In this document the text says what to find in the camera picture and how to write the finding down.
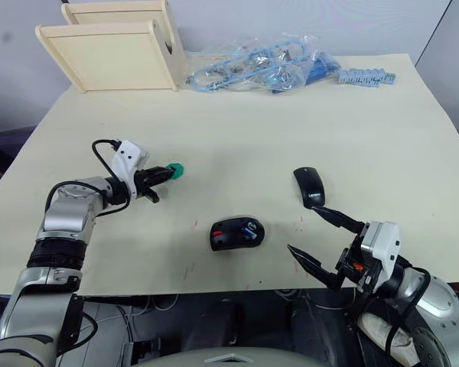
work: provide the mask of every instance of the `blue connector strip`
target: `blue connector strip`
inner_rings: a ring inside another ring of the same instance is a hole
[[[379,84],[394,84],[396,75],[387,73],[384,69],[350,69],[338,72],[338,83],[355,86],[378,87]]]

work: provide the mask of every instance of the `red and black mouse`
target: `red and black mouse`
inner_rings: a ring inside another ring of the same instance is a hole
[[[257,219],[232,218],[213,224],[210,244],[213,251],[256,247],[262,243],[264,236],[265,230]]]

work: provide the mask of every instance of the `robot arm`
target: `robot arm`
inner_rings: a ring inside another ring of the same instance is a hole
[[[143,170],[148,152],[130,141],[100,142],[116,150],[112,170],[107,167],[112,177],[65,181],[52,189],[27,268],[0,320],[0,365],[53,366],[58,355],[84,343],[75,344],[85,315],[74,292],[96,217],[140,196],[157,202],[151,187],[181,174],[180,165]]]
[[[413,268],[399,255],[398,225],[357,222],[324,207],[313,210],[334,226],[355,233],[356,237],[350,247],[343,250],[336,274],[324,270],[316,258],[288,245],[305,271],[330,289],[340,289],[345,278],[357,285],[360,296],[350,311],[354,321],[372,295],[387,300],[404,318],[424,367],[459,367],[459,300],[447,283],[430,277],[423,269]],[[393,327],[388,335],[387,353],[397,329]]]

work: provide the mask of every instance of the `wireless mouse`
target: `wireless mouse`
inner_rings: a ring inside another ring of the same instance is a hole
[[[262,243],[265,230],[257,219],[242,217],[222,220],[211,227],[213,251],[256,247]]]
[[[301,189],[304,207],[323,206],[324,188],[318,172],[311,167],[301,167],[294,171],[294,176]]]

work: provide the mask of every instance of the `green object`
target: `green object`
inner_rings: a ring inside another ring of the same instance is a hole
[[[174,175],[171,177],[171,180],[178,179],[181,175],[184,174],[184,166],[180,163],[170,163],[167,168],[175,170]]]

